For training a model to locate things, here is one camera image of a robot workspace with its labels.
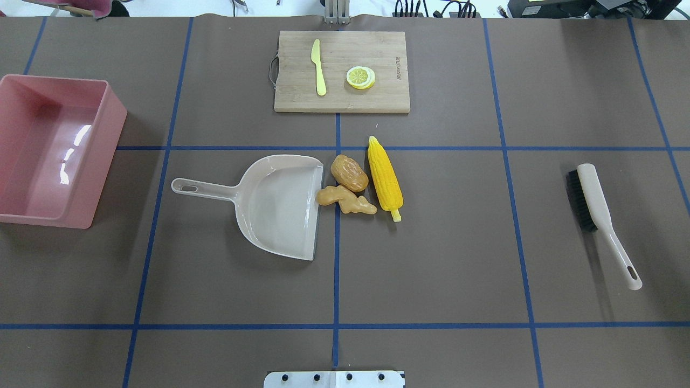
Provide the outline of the tan toy ginger root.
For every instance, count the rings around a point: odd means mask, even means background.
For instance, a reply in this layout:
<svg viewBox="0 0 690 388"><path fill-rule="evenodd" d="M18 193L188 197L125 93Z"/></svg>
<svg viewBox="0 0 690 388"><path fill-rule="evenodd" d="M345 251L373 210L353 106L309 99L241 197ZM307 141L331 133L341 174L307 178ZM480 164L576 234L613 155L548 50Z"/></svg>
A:
<svg viewBox="0 0 690 388"><path fill-rule="evenodd" d="M357 196L343 186L327 186L316 194L316 201L321 206L339 204L342 213L376 214L377 207L370 204L364 196Z"/></svg>

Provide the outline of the brown toy potato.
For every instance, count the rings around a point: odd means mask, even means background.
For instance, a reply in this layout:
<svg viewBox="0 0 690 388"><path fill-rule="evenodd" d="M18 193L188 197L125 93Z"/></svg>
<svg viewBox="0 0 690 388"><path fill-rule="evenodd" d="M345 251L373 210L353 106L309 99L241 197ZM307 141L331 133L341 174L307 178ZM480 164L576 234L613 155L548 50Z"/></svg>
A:
<svg viewBox="0 0 690 388"><path fill-rule="evenodd" d="M369 185L369 176L352 158L339 154L330 167L336 182L351 192L363 192Z"/></svg>

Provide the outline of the yellow toy corn cob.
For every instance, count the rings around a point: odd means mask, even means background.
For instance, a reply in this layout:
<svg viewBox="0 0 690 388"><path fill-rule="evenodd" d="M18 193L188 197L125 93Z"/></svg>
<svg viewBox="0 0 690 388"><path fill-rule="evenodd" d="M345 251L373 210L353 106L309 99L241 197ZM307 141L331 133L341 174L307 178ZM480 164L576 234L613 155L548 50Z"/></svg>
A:
<svg viewBox="0 0 690 388"><path fill-rule="evenodd" d="M379 205L390 213L394 223L399 223L402 221L399 209L404 204L404 197L389 155L375 136L369 137L367 157Z"/></svg>

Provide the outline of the beige plastic dustpan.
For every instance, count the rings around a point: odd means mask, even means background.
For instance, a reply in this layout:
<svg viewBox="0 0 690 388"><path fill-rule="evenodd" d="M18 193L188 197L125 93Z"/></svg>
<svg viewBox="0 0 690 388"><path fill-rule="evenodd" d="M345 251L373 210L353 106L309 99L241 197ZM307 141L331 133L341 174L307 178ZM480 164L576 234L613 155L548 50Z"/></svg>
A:
<svg viewBox="0 0 690 388"><path fill-rule="evenodd" d="M235 186L175 178L181 195L232 202L243 236L256 247L312 261L320 207L316 201L325 165L310 156L270 155L248 167Z"/></svg>

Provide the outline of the beige hand brush black bristles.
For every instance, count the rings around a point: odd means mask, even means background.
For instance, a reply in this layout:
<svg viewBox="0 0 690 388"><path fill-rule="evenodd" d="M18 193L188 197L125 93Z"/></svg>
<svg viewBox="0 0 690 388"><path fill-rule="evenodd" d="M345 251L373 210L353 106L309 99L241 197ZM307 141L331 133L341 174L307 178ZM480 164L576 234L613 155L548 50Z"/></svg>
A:
<svg viewBox="0 0 690 388"><path fill-rule="evenodd" d="M576 169L567 173L566 184L572 211L582 231L603 233L610 251L618 260L628 289L640 290L643 281L614 231L596 167L593 164L577 165Z"/></svg>

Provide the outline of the pink plastic bin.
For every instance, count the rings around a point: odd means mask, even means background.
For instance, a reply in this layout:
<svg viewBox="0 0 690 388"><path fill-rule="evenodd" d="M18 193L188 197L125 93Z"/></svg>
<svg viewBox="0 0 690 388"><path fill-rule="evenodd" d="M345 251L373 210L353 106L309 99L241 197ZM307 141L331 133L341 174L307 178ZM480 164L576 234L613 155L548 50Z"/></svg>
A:
<svg viewBox="0 0 690 388"><path fill-rule="evenodd" d="M105 80L2 77L1 221L89 228L127 113Z"/></svg>

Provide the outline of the yellow plastic knife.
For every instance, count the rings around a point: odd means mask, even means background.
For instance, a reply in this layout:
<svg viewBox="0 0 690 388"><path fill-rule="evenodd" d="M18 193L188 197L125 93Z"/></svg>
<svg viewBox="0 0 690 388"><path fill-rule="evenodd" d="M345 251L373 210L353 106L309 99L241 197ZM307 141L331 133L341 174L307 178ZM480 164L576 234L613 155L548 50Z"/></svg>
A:
<svg viewBox="0 0 690 388"><path fill-rule="evenodd" d="M315 39L312 45L310 59L315 66L315 87L318 96L325 96L327 93L325 76L323 75L323 69L321 67L321 42L319 39Z"/></svg>

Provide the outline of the yellow lemon slices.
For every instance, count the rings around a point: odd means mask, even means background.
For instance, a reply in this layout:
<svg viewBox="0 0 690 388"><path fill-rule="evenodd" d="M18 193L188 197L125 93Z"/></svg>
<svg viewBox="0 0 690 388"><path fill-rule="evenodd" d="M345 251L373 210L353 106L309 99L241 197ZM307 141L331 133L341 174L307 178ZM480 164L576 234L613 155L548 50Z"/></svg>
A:
<svg viewBox="0 0 690 388"><path fill-rule="evenodd" d="M354 89L365 90L375 84L376 75L369 67L354 66L347 71L346 81Z"/></svg>

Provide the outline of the wooden cutting board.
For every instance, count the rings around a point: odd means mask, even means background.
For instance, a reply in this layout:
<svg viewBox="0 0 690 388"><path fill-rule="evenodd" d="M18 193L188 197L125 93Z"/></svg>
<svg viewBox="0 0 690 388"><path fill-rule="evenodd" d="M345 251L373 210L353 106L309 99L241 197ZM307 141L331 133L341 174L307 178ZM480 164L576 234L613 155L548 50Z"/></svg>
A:
<svg viewBox="0 0 690 388"><path fill-rule="evenodd" d="M321 42L325 96L315 87L311 49ZM274 110L289 113L395 113L411 111L406 35L386 31L281 30ZM375 84L365 90L348 85L354 66L373 69Z"/></svg>

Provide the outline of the aluminium frame post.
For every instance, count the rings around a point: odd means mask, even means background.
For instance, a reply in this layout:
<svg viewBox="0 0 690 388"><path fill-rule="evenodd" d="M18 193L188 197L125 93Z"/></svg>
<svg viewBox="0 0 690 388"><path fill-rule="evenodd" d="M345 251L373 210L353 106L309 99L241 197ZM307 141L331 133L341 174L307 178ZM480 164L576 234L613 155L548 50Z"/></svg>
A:
<svg viewBox="0 0 690 388"><path fill-rule="evenodd" d="M350 0L325 0L325 24L350 24Z"/></svg>

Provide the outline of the white metal base plate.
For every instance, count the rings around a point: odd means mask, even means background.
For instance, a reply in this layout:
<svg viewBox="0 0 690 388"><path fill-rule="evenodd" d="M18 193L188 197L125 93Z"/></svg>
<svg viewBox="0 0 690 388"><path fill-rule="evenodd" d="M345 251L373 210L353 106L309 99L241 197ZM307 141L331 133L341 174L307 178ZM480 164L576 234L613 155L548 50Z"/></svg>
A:
<svg viewBox="0 0 690 388"><path fill-rule="evenodd" d="M405 387L402 371L274 371L264 378L264 387Z"/></svg>

